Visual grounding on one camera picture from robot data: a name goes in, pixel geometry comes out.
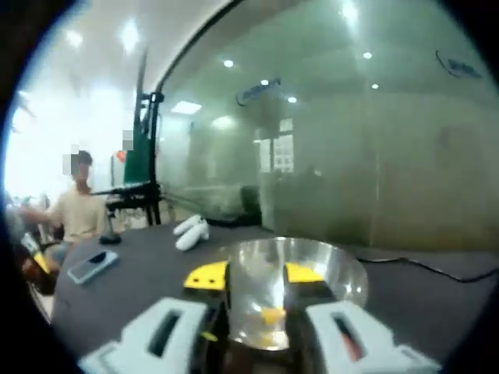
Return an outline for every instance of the smartphone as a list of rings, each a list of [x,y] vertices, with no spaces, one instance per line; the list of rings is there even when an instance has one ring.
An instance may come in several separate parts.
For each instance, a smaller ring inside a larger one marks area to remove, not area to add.
[[[117,259],[118,253],[105,250],[71,266],[68,275],[76,284],[84,284],[112,265]]]

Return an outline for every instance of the window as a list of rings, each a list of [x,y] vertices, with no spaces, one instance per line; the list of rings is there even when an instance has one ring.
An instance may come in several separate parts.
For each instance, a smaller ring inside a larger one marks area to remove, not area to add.
[[[499,190],[496,87],[437,1],[245,0],[163,93],[158,175],[205,214],[244,214],[220,196],[245,186],[280,235],[492,242],[481,225]]]

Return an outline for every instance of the dark round table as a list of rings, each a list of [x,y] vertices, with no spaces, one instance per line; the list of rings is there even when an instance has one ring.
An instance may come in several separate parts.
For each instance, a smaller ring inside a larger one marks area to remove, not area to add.
[[[97,240],[80,244],[69,254],[59,275],[51,324],[76,358],[119,340],[122,328],[163,297],[182,297],[187,275],[205,263],[227,258],[226,245],[269,238],[261,228],[211,228],[211,238],[194,249],[175,248],[173,225],[165,224],[122,234],[122,243],[109,247],[119,261],[88,284],[78,286],[67,270],[104,249]],[[363,258],[408,256],[446,272],[470,277],[499,266],[499,257],[486,252],[422,253],[345,247]],[[407,344],[443,362],[476,321],[496,277],[460,284],[404,263],[366,264],[369,298],[366,310]]]

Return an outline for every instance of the red object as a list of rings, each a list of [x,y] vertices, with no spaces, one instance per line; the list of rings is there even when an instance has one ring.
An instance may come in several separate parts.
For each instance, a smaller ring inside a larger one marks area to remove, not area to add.
[[[126,151],[125,150],[120,150],[117,154],[116,157],[121,161],[125,162],[126,160]]]

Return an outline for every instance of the beige shirt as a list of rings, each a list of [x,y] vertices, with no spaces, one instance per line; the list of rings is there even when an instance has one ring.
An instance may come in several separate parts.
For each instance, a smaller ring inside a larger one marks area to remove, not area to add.
[[[79,193],[76,188],[59,197],[50,217],[54,226],[64,225],[64,241],[71,243],[101,234],[107,220],[104,200]]]

